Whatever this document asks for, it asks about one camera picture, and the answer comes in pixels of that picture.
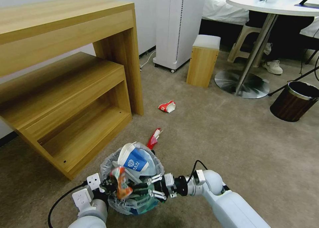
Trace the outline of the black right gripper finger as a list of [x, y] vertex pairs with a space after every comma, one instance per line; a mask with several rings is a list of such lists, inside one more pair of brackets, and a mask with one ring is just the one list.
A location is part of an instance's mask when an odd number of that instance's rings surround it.
[[160, 182], [161, 180], [162, 180], [162, 175], [156, 175], [156, 176], [148, 178], [147, 180], [145, 180], [142, 183], [131, 184], [131, 188], [133, 188], [133, 189], [145, 189], [145, 188], [150, 187], [152, 184], [154, 184], [156, 182]]
[[154, 197], [156, 199], [166, 201], [166, 195], [165, 195], [164, 192], [156, 191], [156, 190], [152, 190], [152, 189], [143, 189], [143, 190], [137, 189], [137, 190], [133, 190], [133, 194], [134, 195], [139, 195], [139, 196], [149, 195], [150, 197]]

